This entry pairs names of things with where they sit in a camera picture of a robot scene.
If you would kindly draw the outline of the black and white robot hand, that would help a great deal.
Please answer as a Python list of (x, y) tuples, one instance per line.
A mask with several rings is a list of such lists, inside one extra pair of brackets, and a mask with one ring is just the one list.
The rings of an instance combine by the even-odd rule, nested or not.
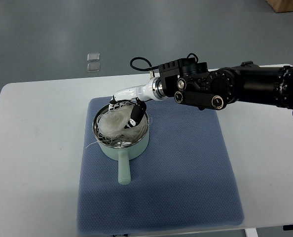
[(145, 104), (148, 100), (160, 101), (164, 98), (160, 94), (160, 78), (154, 77), (146, 85), (135, 86), (116, 92), (109, 103), (109, 111), (134, 103), (129, 120), (125, 125), (125, 129), (138, 126), (147, 109)]

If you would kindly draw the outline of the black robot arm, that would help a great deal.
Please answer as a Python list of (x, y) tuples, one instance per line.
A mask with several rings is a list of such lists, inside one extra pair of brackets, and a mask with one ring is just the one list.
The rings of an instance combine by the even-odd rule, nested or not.
[(222, 110), (236, 101), (293, 111), (293, 66), (260, 67), (252, 61), (208, 71), (205, 62), (182, 58), (158, 66), (163, 94), (200, 110)]

